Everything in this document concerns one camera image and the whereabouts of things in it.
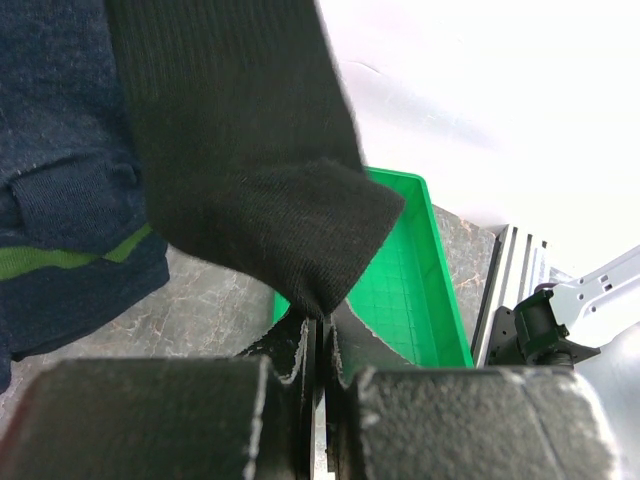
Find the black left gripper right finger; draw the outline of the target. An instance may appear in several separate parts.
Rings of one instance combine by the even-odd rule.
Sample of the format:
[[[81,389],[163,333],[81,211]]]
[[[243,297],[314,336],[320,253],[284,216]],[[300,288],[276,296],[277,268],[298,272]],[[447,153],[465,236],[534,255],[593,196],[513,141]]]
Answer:
[[[614,479],[618,447],[566,368],[426,369],[348,305],[326,321],[330,468],[340,479]]]

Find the navy green stripe sock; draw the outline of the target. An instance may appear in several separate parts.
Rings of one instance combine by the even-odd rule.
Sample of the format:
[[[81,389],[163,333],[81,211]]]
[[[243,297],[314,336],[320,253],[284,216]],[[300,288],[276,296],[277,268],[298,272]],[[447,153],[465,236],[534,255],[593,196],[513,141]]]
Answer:
[[[169,278],[100,1],[1,5],[1,384]]]

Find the black beige stripe sock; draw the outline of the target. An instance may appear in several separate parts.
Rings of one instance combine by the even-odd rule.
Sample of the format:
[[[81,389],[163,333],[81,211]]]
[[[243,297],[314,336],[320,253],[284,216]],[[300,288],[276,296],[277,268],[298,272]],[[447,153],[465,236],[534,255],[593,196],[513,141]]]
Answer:
[[[311,1],[110,1],[151,226],[303,315],[332,313],[403,199],[362,164]]]

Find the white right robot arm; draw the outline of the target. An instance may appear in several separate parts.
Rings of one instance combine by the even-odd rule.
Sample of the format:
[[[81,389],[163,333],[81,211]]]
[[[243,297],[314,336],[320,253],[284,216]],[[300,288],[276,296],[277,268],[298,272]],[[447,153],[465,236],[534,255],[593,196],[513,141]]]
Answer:
[[[500,241],[472,343],[477,366],[565,366],[597,393],[621,455],[639,476],[639,250],[572,279],[547,248]]]

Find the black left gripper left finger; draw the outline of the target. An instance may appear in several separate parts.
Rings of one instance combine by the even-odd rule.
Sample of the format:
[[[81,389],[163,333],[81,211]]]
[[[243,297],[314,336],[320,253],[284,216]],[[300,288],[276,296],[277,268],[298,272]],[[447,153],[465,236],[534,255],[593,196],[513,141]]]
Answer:
[[[316,326],[233,357],[65,361],[26,390],[5,479],[307,479]]]

